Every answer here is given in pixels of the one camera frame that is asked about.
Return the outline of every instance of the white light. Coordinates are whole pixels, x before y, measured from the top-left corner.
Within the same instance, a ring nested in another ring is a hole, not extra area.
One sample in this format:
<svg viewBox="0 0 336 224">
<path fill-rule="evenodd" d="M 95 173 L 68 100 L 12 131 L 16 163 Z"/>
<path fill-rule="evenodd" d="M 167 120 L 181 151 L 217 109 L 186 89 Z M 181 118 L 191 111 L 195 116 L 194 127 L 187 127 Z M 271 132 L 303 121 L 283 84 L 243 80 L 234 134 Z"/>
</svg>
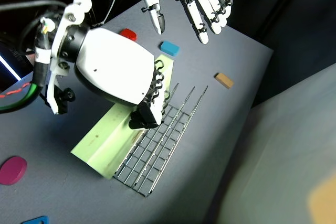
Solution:
<svg viewBox="0 0 336 224">
<path fill-rule="evenodd" d="M 5 61 L 4 58 L 2 58 L 1 55 L 0 55 L 0 61 L 1 61 L 1 63 L 8 69 L 8 71 L 12 73 L 12 75 L 13 75 L 18 81 L 21 81 L 20 76 L 14 71 L 13 68 L 10 67 L 10 65 L 8 65 L 8 63 Z"/>
</svg>

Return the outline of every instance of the gray wall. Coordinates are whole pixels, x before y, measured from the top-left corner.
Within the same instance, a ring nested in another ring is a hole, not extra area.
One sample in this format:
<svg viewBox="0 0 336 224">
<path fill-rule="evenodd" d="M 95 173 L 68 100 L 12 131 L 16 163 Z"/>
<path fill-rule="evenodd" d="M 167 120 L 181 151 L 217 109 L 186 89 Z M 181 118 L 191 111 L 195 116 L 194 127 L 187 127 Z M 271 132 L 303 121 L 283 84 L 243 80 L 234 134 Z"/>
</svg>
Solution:
<svg viewBox="0 0 336 224">
<path fill-rule="evenodd" d="M 307 199 L 336 173 L 336 65 L 253 108 L 217 223 L 311 223 Z"/>
</svg>

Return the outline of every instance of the metal rod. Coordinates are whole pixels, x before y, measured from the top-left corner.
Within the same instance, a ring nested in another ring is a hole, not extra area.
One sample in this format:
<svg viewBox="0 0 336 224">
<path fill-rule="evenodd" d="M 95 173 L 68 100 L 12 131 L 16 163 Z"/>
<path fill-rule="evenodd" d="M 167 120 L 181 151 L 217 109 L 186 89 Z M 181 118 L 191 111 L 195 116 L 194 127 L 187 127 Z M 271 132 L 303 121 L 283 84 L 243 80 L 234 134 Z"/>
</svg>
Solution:
<svg viewBox="0 0 336 224">
<path fill-rule="evenodd" d="M 184 113 L 181 113 L 180 118 L 176 121 L 176 125 L 175 125 L 175 127 L 172 129 L 172 132 L 169 134 L 169 136 L 168 136 L 166 142 L 164 143 L 164 145 L 162 146 L 162 148 L 161 148 L 159 154 L 157 154 L 156 159 L 154 160 L 154 163 L 151 165 L 151 168 L 150 168 L 149 171 L 147 172 L 147 175 L 145 176 L 145 179 L 144 179 L 143 182 L 141 183 L 141 185 L 140 185 L 140 187 L 139 187 L 138 190 L 140 190 L 141 187 L 143 186 L 143 184 L 145 183 L 145 181 L 146 181 L 146 179 L 148 178 L 149 173 L 151 172 L 151 170 L 152 170 L 153 168 L 155 168 L 154 165 L 156 164 L 156 162 L 157 162 L 158 159 L 160 158 L 160 155 L 161 155 L 161 153 L 163 152 L 164 148 L 167 146 L 167 143 L 168 143 L 169 139 L 171 139 L 171 137 L 172 137 L 174 131 L 176 130 L 176 126 L 177 126 L 178 122 L 180 121 L 180 119 L 182 118 L 183 115 L 184 115 Z"/>
<path fill-rule="evenodd" d="M 175 85 L 175 87 L 173 88 L 172 92 L 170 92 L 170 97 L 169 97 L 169 99 L 167 100 L 167 103 L 170 102 L 171 98 L 172 98 L 173 95 L 175 94 L 175 91 L 177 90 L 177 87 L 179 86 L 178 84 L 179 84 L 179 83 L 177 83 L 177 84 Z M 134 150 L 133 153 L 131 153 L 131 156 L 128 158 L 128 160 L 126 161 L 126 163 L 122 164 L 122 165 L 123 165 L 122 168 L 121 168 L 121 169 L 119 168 L 120 171 L 119 171 L 119 172 L 116 172 L 116 173 L 117 173 L 117 174 L 116 174 L 117 177 L 119 177 L 119 176 L 121 175 L 121 173 L 125 170 L 125 166 L 127 166 L 128 163 L 130 162 L 130 160 L 132 159 L 132 157 L 135 156 L 135 153 L 136 153 L 137 150 L 139 149 L 139 145 L 142 143 L 142 141 L 143 141 L 144 139 L 145 139 L 145 136 L 142 138 L 141 142 L 137 144 L 136 149 Z"/>
<path fill-rule="evenodd" d="M 150 141 L 148 142 L 148 144 L 147 144 L 147 146 L 146 146 L 146 148 L 143 150 L 143 152 L 142 152 L 142 154 L 141 154 L 141 156 L 139 157 L 139 159 L 138 159 L 138 161 L 136 162 L 136 164 L 134 165 L 134 167 L 132 168 L 132 170 L 130 171 L 130 173 L 128 174 L 128 176 L 127 176 L 127 178 L 126 178 L 126 180 L 124 181 L 124 183 L 126 183 L 127 182 L 127 180 L 130 178 L 130 176 L 131 176 L 131 174 L 132 174 L 132 172 L 134 171 L 134 169 L 136 168 L 136 166 L 138 165 L 138 163 L 140 162 L 140 160 L 141 160 L 141 158 L 142 158 L 142 156 L 143 156 L 143 154 L 147 151 L 147 149 L 148 149 L 148 147 L 149 147 L 149 145 L 151 144 L 151 142 L 153 141 L 153 139 L 154 139 L 154 137 L 156 136 L 156 134 L 159 132 L 159 129 L 161 128 L 161 126 L 162 126 L 162 124 L 158 127 L 158 128 L 156 128 L 156 132 L 154 133 L 154 135 L 153 135 L 153 137 L 152 137 L 152 139 L 150 139 Z"/>
<path fill-rule="evenodd" d="M 196 106 L 194 107 L 193 111 L 191 112 L 191 114 L 190 114 L 190 116 L 189 116 L 187 122 L 186 122 L 185 125 L 183 126 L 183 128 L 182 128 L 182 130 L 181 130 L 181 133 L 180 133 L 180 135 L 178 136 L 178 138 L 177 138 L 177 140 L 176 140 L 176 143 L 175 143 L 174 147 L 172 148 L 172 150 L 170 151 L 170 153 L 169 153 L 169 155 L 168 155 L 168 158 L 166 159 L 166 162 L 163 164 L 161 171 L 159 171 L 158 175 L 156 176 L 156 178 L 155 178 L 155 180 L 154 180 L 154 183 L 153 183 L 153 185 L 152 185 L 152 187 L 151 187 L 151 189 L 150 189 L 150 191 L 149 191 L 149 194 L 151 194 L 151 193 L 154 191 L 154 189 L 155 189 L 155 187 L 156 187 L 156 185 L 157 185 L 159 179 L 161 178 L 161 175 L 162 175 L 163 171 L 164 171 L 165 168 L 167 167 L 167 164 L 168 164 L 170 158 L 172 157 L 172 155 L 173 155 L 173 153 L 174 153 L 174 151 L 175 151 L 175 149 L 176 149 L 178 143 L 180 142 L 180 139 L 181 139 L 182 136 L 183 136 L 183 133 L 185 132 L 186 128 L 188 127 L 188 125 L 189 125 L 189 123 L 190 123 L 190 120 L 191 120 L 191 118 L 193 117 L 193 115 L 195 114 L 195 111 L 197 110 L 197 107 L 198 107 L 198 105 L 200 104 L 200 102 L 201 102 L 201 100 L 202 100 L 202 98 L 203 98 L 203 96 L 204 96 L 204 94 L 205 94 L 205 92 L 206 92 L 207 89 L 208 89 L 208 86 L 206 86 L 205 90 L 203 91 L 202 95 L 200 96 L 199 100 L 197 101 Z"/>
<path fill-rule="evenodd" d="M 190 98 L 192 92 L 194 91 L 195 87 L 192 88 L 192 90 L 190 91 L 190 93 L 188 94 L 187 98 L 184 100 L 184 102 L 182 103 L 182 105 L 180 106 L 179 110 L 177 111 L 177 113 L 175 114 L 174 118 L 172 119 L 172 121 L 170 122 L 170 124 L 168 125 L 167 129 L 165 130 L 165 132 L 163 133 L 163 135 L 161 136 L 159 142 L 157 143 L 156 147 L 154 148 L 154 151 L 152 152 L 152 154 L 150 155 L 149 159 L 147 160 L 147 162 L 145 163 L 144 167 L 141 169 L 139 175 L 137 176 L 135 183 L 133 185 L 136 186 L 136 184 L 139 182 L 143 172 L 146 170 L 146 167 L 148 166 L 148 163 L 150 162 L 151 158 L 155 155 L 155 152 L 157 150 L 157 148 L 159 147 L 160 143 L 163 141 L 163 138 L 166 136 L 168 130 L 171 128 L 173 122 L 175 121 L 175 119 L 177 118 L 178 114 L 180 113 L 180 111 L 183 109 L 184 105 L 186 104 L 186 102 L 188 101 L 188 99 Z"/>
</svg>

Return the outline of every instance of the tabletop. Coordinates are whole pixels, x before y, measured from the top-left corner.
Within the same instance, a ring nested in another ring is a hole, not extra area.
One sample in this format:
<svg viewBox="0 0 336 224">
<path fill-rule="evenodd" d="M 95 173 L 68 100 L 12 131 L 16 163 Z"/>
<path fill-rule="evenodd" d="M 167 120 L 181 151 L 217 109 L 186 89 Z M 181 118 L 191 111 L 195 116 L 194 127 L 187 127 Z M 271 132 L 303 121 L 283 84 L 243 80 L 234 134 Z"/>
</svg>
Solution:
<svg viewBox="0 0 336 224">
<path fill-rule="evenodd" d="M 164 40 L 180 46 L 171 82 L 172 86 L 180 84 L 173 105 L 181 104 L 196 86 L 190 108 L 186 107 L 190 110 L 208 86 L 155 191 L 144 198 L 116 179 L 102 178 L 70 153 L 111 107 L 71 71 L 60 82 L 77 97 L 67 114 L 53 115 L 37 99 L 29 107 L 1 115 L 0 162 L 18 155 L 28 163 L 17 184 L 0 186 L 1 223 L 21 223 L 43 215 L 49 216 L 51 224 L 202 222 L 272 50 L 230 27 L 220 35 L 209 31 L 209 43 L 201 44 L 182 4 L 175 0 L 161 0 L 166 31 L 158 35 L 149 15 L 141 12 L 143 6 L 139 2 L 104 27 L 116 33 L 132 29 L 138 35 L 137 43 L 155 56 L 161 53 L 159 45 Z M 234 81 L 231 89 L 215 80 L 218 72 Z M 13 95 L 6 102 L 16 99 L 18 95 Z"/>
</svg>

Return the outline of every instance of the blue object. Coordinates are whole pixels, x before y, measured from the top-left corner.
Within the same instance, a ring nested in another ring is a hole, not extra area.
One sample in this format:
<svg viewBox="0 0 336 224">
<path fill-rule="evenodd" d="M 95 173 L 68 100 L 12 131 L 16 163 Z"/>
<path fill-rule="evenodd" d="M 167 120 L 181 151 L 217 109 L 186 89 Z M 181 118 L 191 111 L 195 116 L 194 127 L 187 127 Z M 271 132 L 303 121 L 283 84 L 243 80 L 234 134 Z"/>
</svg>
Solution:
<svg viewBox="0 0 336 224">
<path fill-rule="evenodd" d="M 49 217 L 48 216 L 41 216 L 33 220 L 27 220 L 22 224 L 40 224 L 42 221 L 43 224 L 49 224 Z"/>
<path fill-rule="evenodd" d="M 160 46 L 160 50 L 171 56 L 176 56 L 178 54 L 178 51 L 180 50 L 180 47 L 173 43 L 170 43 L 169 41 L 164 41 Z"/>
</svg>

